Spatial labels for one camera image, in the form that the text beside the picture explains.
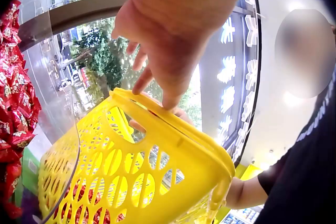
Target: hand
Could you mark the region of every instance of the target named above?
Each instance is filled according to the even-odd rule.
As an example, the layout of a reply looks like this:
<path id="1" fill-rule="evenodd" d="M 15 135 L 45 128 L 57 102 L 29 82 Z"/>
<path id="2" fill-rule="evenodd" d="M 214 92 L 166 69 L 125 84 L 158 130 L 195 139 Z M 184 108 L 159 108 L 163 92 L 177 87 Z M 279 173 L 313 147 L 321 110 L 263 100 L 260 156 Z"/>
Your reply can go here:
<path id="1" fill-rule="evenodd" d="M 139 94 L 156 79 L 163 89 L 163 107 L 174 108 L 187 90 L 210 35 L 228 18 L 237 0 L 128 0 L 115 19 L 112 38 L 141 44 L 133 69 L 148 65 L 133 87 Z"/>
<path id="2" fill-rule="evenodd" d="M 149 94 L 145 93 L 145 92 L 141 92 L 143 95 L 147 96 L 148 98 L 152 99 L 153 101 L 155 101 L 157 104 L 159 104 L 160 106 L 162 106 L 162 104 L 155 98 L 151 97 Z M 175 108 L 174 109 L 174 115 L 176 115 L 177 117 L 181 118 L 182 120 L 184 120 L 185 122 L 193 125 L 192 121 L 190 120 L 189 116 L 186 114 L 185 111 L 183 111 L 180 108 Z M 142 133 L 146 133 L 146 130 L 135 120 L 131 119 L 129 121 L 129 125 L 137 130 L 139 130 Z"/>

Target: road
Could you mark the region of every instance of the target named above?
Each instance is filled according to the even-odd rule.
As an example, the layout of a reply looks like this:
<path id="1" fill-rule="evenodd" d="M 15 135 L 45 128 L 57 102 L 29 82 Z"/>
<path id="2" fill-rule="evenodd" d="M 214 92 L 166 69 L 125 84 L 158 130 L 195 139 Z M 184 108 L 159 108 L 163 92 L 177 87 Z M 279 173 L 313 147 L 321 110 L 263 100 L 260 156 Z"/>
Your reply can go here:
<path id="1" fill-rule="evenodd" d="M 49 0 L 21 1 L 19 23 L 22 24 L 49 9 Z M 56 54 L 50 23 L 39 24 L 50 27 L 50 38 L 22 52 L 27 61 L 28 75 L 35 87 L 36 96 L 42 105 L 39 125 L 51 143 L 57 141 L 75 121 L 71 115 L 69 99 L 64 92 L 57 92 L 61 74 L 54 55 Z"/>

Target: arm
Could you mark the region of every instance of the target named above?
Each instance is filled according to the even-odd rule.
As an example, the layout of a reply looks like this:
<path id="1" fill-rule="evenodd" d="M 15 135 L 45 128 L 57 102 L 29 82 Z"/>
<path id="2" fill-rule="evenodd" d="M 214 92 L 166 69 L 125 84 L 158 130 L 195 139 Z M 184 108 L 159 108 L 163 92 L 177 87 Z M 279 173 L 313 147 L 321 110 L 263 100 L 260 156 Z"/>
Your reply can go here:
<path id="1" fill-rule="evenodd" d="M 242 209 L 264 204 L 285 166 L 289 153 L 290 149 L 268 170 L 250 180 L 242 181 L 234 178 L 226 198 L 226 206 L 231 209 Z"/>
<path id="2" fill-rule="evenodd" d="M 242 181 L 234 178 L 227 195 L 226 207 L 242 209 L 264 204 L 267 194 L 259 183 L 258 177 Z"/>

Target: ceiling light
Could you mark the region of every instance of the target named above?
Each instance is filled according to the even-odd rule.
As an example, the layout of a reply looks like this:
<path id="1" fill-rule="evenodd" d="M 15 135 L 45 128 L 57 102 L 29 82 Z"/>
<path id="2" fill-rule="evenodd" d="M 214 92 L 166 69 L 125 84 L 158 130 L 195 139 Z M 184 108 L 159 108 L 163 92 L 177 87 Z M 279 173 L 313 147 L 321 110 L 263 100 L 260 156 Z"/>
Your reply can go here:
<path id="1" fill-rule="evenodd" d="M 266 164 L 266 163 L 261 163 L 261 164 L 260 164 L 260 169 L 262 169 L 262 170 L 268 170 L 269 167 L 270 167 L 269 164 Z"/>
<path id="2" fill-rule="evenodd" d="M 289 107 L 297 106 L 297 105 L 301 104 L 304 101 L 304 99 L 297 98 L 296 96 L 292 95 L 288 91 L 286 91 L 283 96 L 284 96 L 284 98 L 283 98 L 284 102 Z"/>

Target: shopping basket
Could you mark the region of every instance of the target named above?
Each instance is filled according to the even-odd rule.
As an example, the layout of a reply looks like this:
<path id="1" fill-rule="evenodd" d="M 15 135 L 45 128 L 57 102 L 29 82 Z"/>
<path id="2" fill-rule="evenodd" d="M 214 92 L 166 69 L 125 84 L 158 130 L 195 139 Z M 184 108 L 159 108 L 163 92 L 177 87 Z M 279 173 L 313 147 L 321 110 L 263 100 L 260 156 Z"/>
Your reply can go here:
<path id="1" fill-rule="evenodd" d="M 145 128 L 141 141 L 134 142 L 125 114 Z M 213 139 L 131 91 L 110 91 L 77 123 L 77 130 L 80 153 L 70 193 L 62 198 L 49 224 L 95 223 L 98 212 L 99 224 L 104 215 L 116 223 L 121 213 L 124 224 L 211 223 L 234 176 L 230 156 Z M 52 148 L 57 148 L 53 153 L 62 152 L 62 144 Z M 47 169 L 57 158 L 65 157 L 46 154 L 41 162 L 43 217 L 50 214 L 49 199 L 63 197 L 61 189 L 45 186 L 50 172 L 54 179 L 50 184 L 66 172 Z M 80 194 L 77 187 L 83 185 L 85 191 Z M 94 200 L 98 194 L 101 200 Z"/>

